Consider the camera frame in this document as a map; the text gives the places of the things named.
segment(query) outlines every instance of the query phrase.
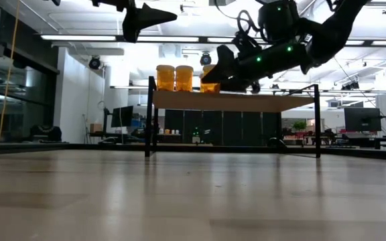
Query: wooden shelf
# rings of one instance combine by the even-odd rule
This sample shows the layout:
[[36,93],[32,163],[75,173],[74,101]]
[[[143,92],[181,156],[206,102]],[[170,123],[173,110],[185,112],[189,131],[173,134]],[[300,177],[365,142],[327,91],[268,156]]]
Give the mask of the wooden shelf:
[[278,113],[314,103],[312,97],[155,91],[156,108]]

